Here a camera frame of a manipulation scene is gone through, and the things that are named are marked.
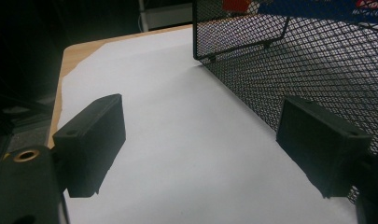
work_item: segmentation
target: table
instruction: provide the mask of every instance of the table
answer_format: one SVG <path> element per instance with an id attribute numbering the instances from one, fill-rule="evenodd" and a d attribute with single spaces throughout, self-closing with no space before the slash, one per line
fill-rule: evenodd
<path id="1" fill-rule="evenodd" d="M 65 51 L 51 132 L 58 115 L 61 126 L 116 92 L 127 130 L 100 194 L 66 195 L 72 223 L 355 223 L 355 207 L 323 199 L 274 131 L 192 59 L 191 32 Z"/>

